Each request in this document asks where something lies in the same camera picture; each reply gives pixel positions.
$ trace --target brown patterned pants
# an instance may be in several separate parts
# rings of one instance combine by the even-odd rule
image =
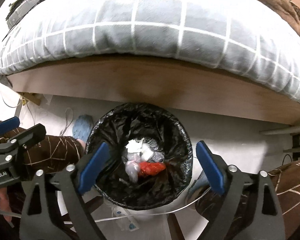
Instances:
[[[25,129],[16,128],[0,136],[0,143],[6,143]],[[55,173],[63,170],[67,165],[77,163],[83,154],[82,146],[70,136],[46,135],[46,138],[31,147],[24,154],[24,164],[27,165],[29,179],[37,170],[45,173]]]
[[[300,161],[289,163],[269,172],[282,209],[286,239],[300,240]],[[238,210],[225,240],[232,239],[245,227],[249,192],[243,192]],[[217,212],[222,197],[210,191],[199,201],[197,211],[207,220]]]

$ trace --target black garbage bag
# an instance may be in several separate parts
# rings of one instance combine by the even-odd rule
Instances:
[[[123,156],[129,140],[154,139],[162,149],[166,169],[156,176],[129,181]],[[192,176],[192,146],[179,120],[158,106],[126,103],[105,114],[92,129],[86,152],[106,142],[110,160],[96,179],[95,187],[112,203],[132,210],[161,207],[175,200]]]

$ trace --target black clamp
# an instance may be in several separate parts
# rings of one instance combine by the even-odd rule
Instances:
[[[20,223],[21,240],[106,240],[84,205],[82,194],[89,191],[109,159],[109,147],[102,143],[94,154],[84,155],[55,175],[38,170],[28,193]],[[63,223],[56,191],[60,190],[77,234]],[[41,208],[33,213],[36,206]]]
[[[19,126],[17,117],[0,123],[0,135]],[[23,153],[30,147],[44,140],[45,127],[37,124],[0,144],[0,188],[17,183],[27,177]]]
[[[209,150],[204,141],[197,144],[196,154],[211,189],[223,196],[219,210],[214,212],[198,239],[223,240],[226,237],[241,195],[247,189],[250,192],[248,205],[253,206],[254,214],[247,214],[245,228],[233,240],[285,240],[282,210],[266,171],[250,174],[240,171],[235,165],[227,165],[221,156]]]

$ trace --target chair leg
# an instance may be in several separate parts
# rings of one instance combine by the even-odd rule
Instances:
[[[174,213],[169,214],[167,220],[171,240],[185,240],[176,215]]]

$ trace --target white tissue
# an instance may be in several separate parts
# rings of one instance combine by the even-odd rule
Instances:
[[[141,161],[147,162],[152,158],[154,152],[149,148],[148,144],[143,143],[141,148],[141,154]]]
[[[142,148],[142,141],[143,139],[140,141],[130,140],[126,145],[128,153],[140,153]]]

